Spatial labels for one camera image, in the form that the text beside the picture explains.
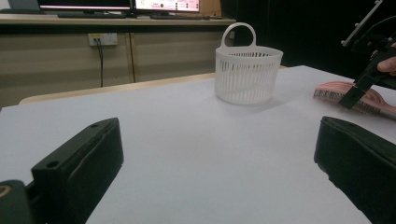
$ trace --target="black cable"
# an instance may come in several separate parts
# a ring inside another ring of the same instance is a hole
[[[368,34],[370,34],[377,26],[379,26],[387,21],[392,21],[392,20],[396,20],[396,16],[392,16],[392,17],[389,17],[382,21],[377,22],[376,24],[372,25],[366,32],[364,32],[364,34],[361,36],[360,39],[363,39],[364,37],[368,36]]]
[[[102,43],[100,39],[94,39],[96,46],[99,50],[99,57],[100,57],[100,87],[103,87],[103,50],[102,50]]]

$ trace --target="keyboard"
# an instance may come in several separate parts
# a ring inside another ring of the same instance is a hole
[[[162,15],[150,15],[153,20],[178,20],[178,21],[201,21],[209,20],[209,17],[190,17],[190,16],[162,16]]]
[[[78,14],[78,13],[61,13],[58,18],[67,19],[125,19],[121,14]]]

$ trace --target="basket handle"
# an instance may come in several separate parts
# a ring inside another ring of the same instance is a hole
[[[222,38],[222,40],[221,40],[221,48],[228,48],[226,45],[225,45],[225,43],[224,43],[224,41],[225,41],[225,37],[227,36],[227,34],[228,33],[230,33],[230,31],[233,29],[233,28],[235,28],[235,27],[237,27],[237,26],[246,26],[249,30],[250,30],[250,32],[253,34],[253,41],[251,42],[251,47],[256,47],[256,33],[254,32],[254,29],[253,29],[253,27],[251,27],[251,25],[249,25],[249,24],[247,24],[247,23],[244,23],[244,22],[236,22],[236,23],[233,23],[233,24],[231,24],[228,28],[227,28],[227,30],[225,30],[225,32],[224,32],[224,34],[223,34],[223,38]]]

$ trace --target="table surface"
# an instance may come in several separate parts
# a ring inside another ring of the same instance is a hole
[[[125,161],[88,223],[370,223],[314,163],[319,123],[345,119],[395,143],[395,120],[313,99],[332,80],[349,79],[281,69],[270,102],[254,106],[221,101],[210,78],[5,107],[0,177],[29,183],[51,151],[117,117]],[[375,89],[396,105],[395,91]]]

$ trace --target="wall outlet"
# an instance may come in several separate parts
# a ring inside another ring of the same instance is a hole
[[[105,34],[88,34],[91,46],[96,46],[96,40],[100,40],[101,45],[118,45],[119,40],[117,33],[105,33]]]

